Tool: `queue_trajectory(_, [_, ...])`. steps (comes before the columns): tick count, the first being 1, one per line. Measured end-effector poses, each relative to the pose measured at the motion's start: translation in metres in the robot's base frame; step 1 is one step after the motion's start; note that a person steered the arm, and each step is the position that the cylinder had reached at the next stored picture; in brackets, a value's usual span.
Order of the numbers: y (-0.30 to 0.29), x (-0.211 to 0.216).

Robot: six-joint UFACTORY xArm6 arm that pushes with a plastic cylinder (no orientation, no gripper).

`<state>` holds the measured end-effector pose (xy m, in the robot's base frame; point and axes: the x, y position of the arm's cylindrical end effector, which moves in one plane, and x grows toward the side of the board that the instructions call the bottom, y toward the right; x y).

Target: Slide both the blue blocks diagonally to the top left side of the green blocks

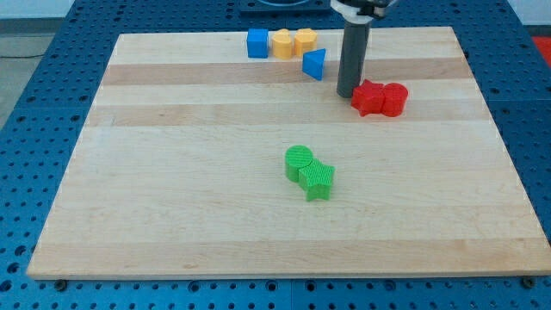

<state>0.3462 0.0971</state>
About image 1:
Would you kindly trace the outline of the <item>white pusher rod mount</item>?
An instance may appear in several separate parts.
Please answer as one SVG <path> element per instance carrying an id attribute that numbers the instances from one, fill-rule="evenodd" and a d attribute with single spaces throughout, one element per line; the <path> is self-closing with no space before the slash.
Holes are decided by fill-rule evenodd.
<path id="1" fill-rule="evenodd" d="M 371 22 L 387 17 L 399 0 L 331 0 L 330 6 L 347 22 Z"/>

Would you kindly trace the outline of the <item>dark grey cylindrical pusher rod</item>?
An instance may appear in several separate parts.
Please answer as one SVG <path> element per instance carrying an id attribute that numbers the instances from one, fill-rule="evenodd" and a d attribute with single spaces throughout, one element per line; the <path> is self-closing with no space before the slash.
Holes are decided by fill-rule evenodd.
<path id="1" fill-rule="evenodd" d="M 354 88 L 360 84 L 370 29 L 371 22 L 344 24 L 337 77 L 337 93 L 343 98 L 351 98 Z"/>

